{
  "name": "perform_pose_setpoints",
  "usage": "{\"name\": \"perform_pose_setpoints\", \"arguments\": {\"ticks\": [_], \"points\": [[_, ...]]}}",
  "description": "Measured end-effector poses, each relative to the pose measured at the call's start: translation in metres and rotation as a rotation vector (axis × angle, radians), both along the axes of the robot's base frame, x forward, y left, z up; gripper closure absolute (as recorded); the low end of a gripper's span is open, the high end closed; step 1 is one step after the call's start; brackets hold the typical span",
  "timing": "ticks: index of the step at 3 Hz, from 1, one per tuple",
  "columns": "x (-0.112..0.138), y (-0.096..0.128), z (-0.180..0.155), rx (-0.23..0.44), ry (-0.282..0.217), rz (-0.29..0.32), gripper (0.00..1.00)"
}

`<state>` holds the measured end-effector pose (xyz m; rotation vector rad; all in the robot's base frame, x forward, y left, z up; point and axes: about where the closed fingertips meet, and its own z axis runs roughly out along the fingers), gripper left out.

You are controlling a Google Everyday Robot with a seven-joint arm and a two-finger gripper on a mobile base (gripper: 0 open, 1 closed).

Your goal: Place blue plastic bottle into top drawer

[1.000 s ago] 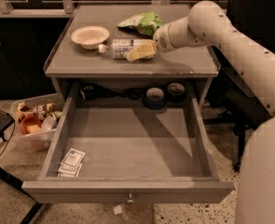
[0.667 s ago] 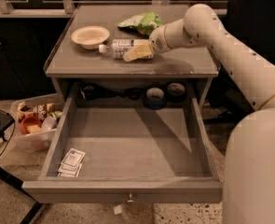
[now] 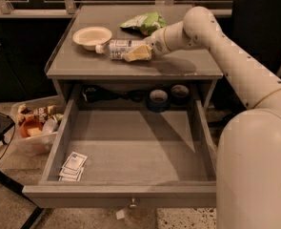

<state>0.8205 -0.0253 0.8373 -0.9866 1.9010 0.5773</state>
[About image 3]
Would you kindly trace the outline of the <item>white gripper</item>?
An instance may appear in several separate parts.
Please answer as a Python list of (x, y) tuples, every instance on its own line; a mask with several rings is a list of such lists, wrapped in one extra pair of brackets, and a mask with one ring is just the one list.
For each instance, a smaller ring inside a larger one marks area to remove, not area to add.
[(150, 36), (145, 38), (145, 41), (149, 45), (140, 45), (129, 52), (124, 56), (124, 59), (127, 62), (138, 61), (138, 60), (150, 60), (152, 52), (157, 55), (165, 55), (171, 52), (166, 44), (166, 29), (162, 28), (153, 32)]

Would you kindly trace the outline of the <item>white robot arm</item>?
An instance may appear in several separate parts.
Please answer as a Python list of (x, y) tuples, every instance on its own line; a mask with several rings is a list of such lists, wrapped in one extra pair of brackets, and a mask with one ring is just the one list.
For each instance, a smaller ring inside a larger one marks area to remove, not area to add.
[(246, 107), (219, 139), (217, 229), (281, 229), (281, 79), (232, 42), (204, 7), (146, 41), (157, 55), (207, 49)]

